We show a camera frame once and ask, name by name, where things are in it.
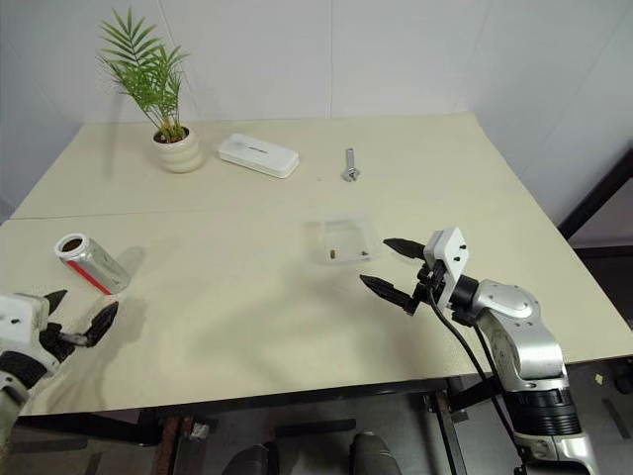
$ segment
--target potted plant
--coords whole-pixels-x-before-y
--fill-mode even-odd
[[[166,170],[184,173],[198,168],[203,156],[194,132],[181,125],[178,99],[183,79],[180,47],[167,49],[162,38],[154,36],[155,25],[136,21],[132,8],[124,18],[113,9],[116,22],[102,22],[101,37],[109,47],[99,50],[121,93],[131,96],[156,126],[152,142],[160,164]]]

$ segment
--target can opening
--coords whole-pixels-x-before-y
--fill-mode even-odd
[[[82,242],[83,242],[83,239],[76,237],[75,239],[71,239],[69,242],[65,242],[64,245],[61,247],[61,250],[63,252],[69,252],[70,250],[73,250],[79,247]]]

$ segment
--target soda can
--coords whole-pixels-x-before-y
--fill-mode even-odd
[[[130,284],[126,269],[97,241],[82,233],[62,237],[55,245],[55,255],[106,295],[121,292]]]

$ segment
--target clear plastic container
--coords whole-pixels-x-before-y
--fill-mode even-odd
[[[330,216],[321,221],[325,262],[342,264],[376,257],[380,240],[373,220],[365,213]]]

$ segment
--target white box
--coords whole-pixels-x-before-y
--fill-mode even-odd
[[[299,154],[273,143],[242,134],[233,134],[218,148],[222,160],[261,171],[277,178],[287,178],[299,166]]]

